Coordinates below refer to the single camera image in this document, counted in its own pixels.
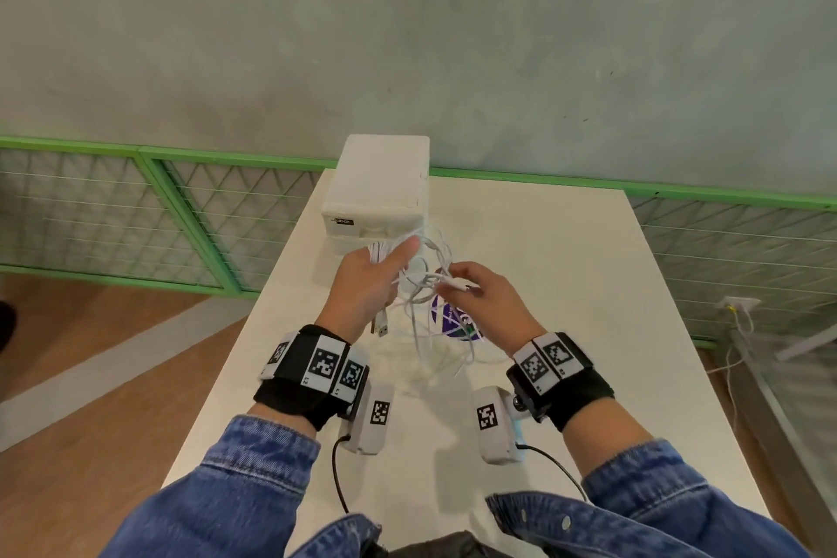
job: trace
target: tabletop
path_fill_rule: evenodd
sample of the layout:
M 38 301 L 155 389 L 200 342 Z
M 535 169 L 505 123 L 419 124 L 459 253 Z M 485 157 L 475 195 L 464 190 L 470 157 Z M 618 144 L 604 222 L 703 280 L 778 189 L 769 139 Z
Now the tabletop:
M 325 302 L 340 263 L 320 216 L 331 175 L 327 170 L 320 178 L 166 484 L 198 465 L 229 420 L 252 405 L 257 375 L 277 340 L 312 322 Z M 444 233 L 454 260 L 482 262 L 509 278 L 541 324 L 565 331 L 591 356 L 643 426 L 671 441 L 738 504 L 768 515 L 624 193 L 443 177 L 429 182 L 429 222 Z M 422 365 L 406 317 L 390 316 L 389 336 L 367 333 L 358 342 L 370 353 L 371 377 L 392 381 L 396 393 L 382 452 L 338 451 L 350 510 L 382 524 L 389 549 L 467 529 L 513 555 L 541 555 L 497 531 L 483 502 L 490 493 L 534 485 L 576 495 L 539 455 L 502 467 L 481 460 L 471 393 L 489 384 L 510 389 L 509 361 L 480 344 L 478 362 L 454 375 L 465 346 L 439 338 L 429 351 L 432 361 Z M 337 421 L 318 437 L 320 458 L 289 551 L 342 514 L 329 459 Z M 531 419 L 521 425 L 527 443 L 578 477 L 553 426 Z

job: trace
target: concrete wall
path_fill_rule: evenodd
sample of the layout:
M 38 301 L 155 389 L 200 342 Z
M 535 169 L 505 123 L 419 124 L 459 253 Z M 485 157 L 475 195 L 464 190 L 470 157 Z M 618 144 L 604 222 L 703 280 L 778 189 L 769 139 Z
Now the concrete wall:
M 0 132 L 837 194 L 837 0 L 0 0 Z

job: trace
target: wall socket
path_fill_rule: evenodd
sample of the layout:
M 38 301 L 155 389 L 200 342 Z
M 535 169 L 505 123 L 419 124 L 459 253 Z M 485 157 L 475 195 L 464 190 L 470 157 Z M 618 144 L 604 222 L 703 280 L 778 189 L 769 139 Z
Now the wall socket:
M 738 311 L 750 312 L 758 307 L 762 301 L 758 298 L 739 298 L 738 296 L 724 296 L 715 306 L 720 309 L 734 307 Z

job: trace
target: white floor stripe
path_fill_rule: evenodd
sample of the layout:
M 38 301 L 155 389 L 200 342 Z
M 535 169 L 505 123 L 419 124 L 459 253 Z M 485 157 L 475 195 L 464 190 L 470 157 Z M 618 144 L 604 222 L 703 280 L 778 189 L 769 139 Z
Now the white floor stripe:
M 0 403 L 0 451 L 241 320 L 253 305 L 253 300 L 205 300 Z

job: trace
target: denim jacket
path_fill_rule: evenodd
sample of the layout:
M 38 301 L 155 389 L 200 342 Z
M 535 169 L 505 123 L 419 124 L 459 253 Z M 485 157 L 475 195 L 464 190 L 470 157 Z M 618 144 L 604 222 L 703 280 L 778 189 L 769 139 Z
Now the denim jacket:
M 140 504 L 102 556 L 277 558 L 285 553 L 320 445 L 237 416 L 191 473 Z M 502 531 L 566 556 L 808 556 L 780 525 L 738 507 L 665 441 L 625 451 L 583 483 L 593 504 L 541 492 L 487 499 Z M 295 558 L 359 558 L 380 528 L 362 514 L 331 523 Z

